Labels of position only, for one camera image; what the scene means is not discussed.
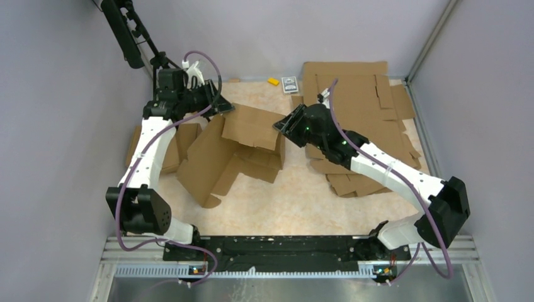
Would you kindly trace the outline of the large cardboard box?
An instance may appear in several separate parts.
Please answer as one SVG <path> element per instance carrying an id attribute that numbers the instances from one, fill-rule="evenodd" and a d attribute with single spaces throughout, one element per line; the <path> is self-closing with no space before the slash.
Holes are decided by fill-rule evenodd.
<path id="1" fill-rule="evenodd" d="M 214 116 L 187 150 L 177 180 L 203 208 L 214 208 L 239 174 L 274 183 L 285 161 L 285 139 L 274 124 L 283 115 L 236 104 Z"/>

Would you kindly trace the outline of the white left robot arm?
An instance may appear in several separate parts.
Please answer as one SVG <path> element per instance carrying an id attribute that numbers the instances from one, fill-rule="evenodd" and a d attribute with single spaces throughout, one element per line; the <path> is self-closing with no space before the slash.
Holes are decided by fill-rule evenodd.
<path id="1" fill-rule="evenodd" d="M 118 237 L 145 235 L 149 242 L 178 243 L 178 252 L 194 260 L 202 252 L 195 227 L 173 218 L 170 205 L 157 192 L 164 157 L 181 124 L 234 110 L 221 95 L 222 84 L 203 77 L 194 66 L 161 69 L 155 96 L 142 111 L 141 132 L 127 170 L 109 187 L 106 202 Z"/>

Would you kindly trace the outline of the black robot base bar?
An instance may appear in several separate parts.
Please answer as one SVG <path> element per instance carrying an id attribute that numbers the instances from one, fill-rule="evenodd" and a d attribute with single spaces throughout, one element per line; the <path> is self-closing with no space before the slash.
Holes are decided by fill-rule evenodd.
<path id="1" fill-rule="evenodd" d="M 364 261 L 411 259 L 406 245 L 389 250 L 376 238 L 352 235 L 203 236 L 193 245 L 167 243 L 162 258 L 216 265 L 216 272 L 351 272 Z"/>

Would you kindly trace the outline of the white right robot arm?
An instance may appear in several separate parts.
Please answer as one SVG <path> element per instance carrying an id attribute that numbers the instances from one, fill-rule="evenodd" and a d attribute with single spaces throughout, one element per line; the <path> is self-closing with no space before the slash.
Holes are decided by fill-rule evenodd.
<path id="1" fill-rule="evenodd" d="M 396 248 L 424 242 L 447 249 L 470 216 L 465 183 L 425 174 L 380 150 L 367 137 L 342 129 L 324 104 L 298 105 L 273 125 L 299 147 L 317 148 L 333 164 L 366 176 L 410 202 L 416 215 L 381 223 L 370 253 L 386 259 Z"/>

